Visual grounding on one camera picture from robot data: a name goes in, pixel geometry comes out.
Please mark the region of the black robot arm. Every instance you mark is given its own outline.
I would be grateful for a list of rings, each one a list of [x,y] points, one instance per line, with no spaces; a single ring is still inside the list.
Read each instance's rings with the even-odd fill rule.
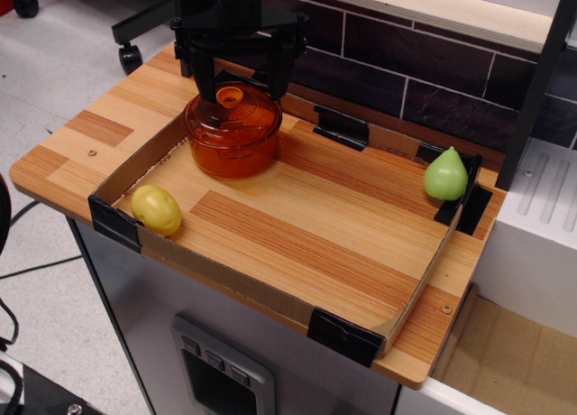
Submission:
[[[273,100],[288,91],[295,59],[306,49],[308,16],[280,11],[261,0],[173,0],[174,51],[181,75],[192,77],[200,96],[216,101],[215,60],[267,58],[267,89]]]

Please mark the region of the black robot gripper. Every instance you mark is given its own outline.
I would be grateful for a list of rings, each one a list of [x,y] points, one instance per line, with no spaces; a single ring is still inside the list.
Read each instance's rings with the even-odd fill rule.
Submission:
[[[215,8],[176,17],[175,52],[187,60],[200,96],[216,101],[215,58],[268,55],[268,89],[272,100],[288,91],[296,59],[306,47],[308,15],[263,8],[255,16],[225,16]]]

